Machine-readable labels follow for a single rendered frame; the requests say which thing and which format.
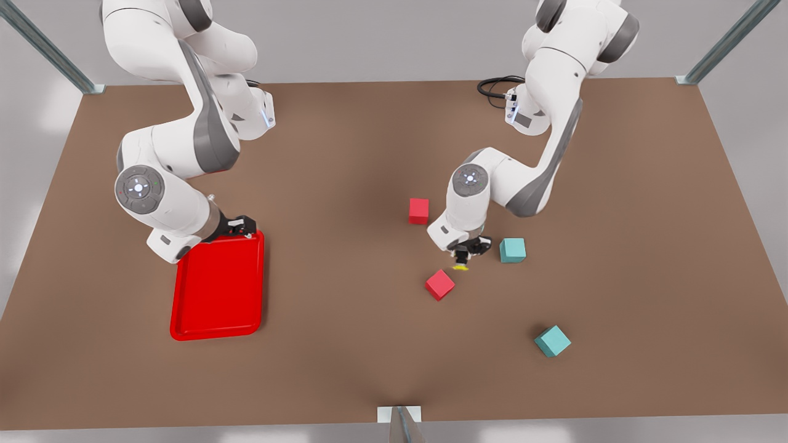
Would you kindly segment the red plastic tray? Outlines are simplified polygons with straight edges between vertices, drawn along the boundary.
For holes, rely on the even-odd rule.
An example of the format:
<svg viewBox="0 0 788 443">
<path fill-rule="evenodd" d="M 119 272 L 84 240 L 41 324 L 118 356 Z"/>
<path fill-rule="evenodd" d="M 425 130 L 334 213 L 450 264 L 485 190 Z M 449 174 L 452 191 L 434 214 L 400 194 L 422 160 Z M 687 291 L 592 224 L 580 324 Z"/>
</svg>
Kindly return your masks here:
<svg viewBox="0 0 788 443">
<path fill-rule="evenodd" d="M 200 243 L 177 264 L 170 336 L 175 340 L 250 335 L 263 313 L 265 236 Z"/>
</svg>

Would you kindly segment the teal cube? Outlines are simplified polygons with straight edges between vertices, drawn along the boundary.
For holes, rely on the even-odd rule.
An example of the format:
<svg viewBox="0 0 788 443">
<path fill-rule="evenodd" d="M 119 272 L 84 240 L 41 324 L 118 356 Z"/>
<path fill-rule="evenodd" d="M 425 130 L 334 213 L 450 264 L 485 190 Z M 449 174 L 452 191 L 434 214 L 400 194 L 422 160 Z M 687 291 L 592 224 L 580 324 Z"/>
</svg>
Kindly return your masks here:
<svg viewBox="0 0 788 443">
<path fill-rule="evenodd" d="M 521 237 L 503 238 L 500 243 L 501 263 L 521 263 L 527 256 L 525 240 Z"/>
<path fill-rule="evenodd" d="M 559 356 L 571 344 L 571 340 L 563 333 L 559 325 L 546 328 L 535 337 L 534 342 L 547 358 Z"/>
</svg>

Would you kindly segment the silver frame post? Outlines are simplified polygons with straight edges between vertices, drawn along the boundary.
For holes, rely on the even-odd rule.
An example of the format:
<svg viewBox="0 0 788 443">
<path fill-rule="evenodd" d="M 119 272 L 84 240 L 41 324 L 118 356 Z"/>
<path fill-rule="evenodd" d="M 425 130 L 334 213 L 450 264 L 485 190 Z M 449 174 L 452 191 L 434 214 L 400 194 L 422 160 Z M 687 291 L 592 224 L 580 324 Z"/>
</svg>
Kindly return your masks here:
<svg viewBox="0 0 788 443">
<path fill-rule="evenodd" d="M 700 61 L 689 70 L 689 73 L 675 77 L 676 84 L 698 85 L 781 2 L 782 0 L 756 0 L 712 48 L 704 54 Z"/>
<path fill-rule="evenodd" d="M 104 93 L 106 86 L 93 83 L 11 0 L 0 0 L 0 17 L 82 94 L 98 95 Z"/>
<path fill-rule="evenodd" d="M 388 423 L 388 443 L 426 443 L 417 425 L 422 422 L 419 405 L 378 407 L 377 422 Z"/>
</svg>

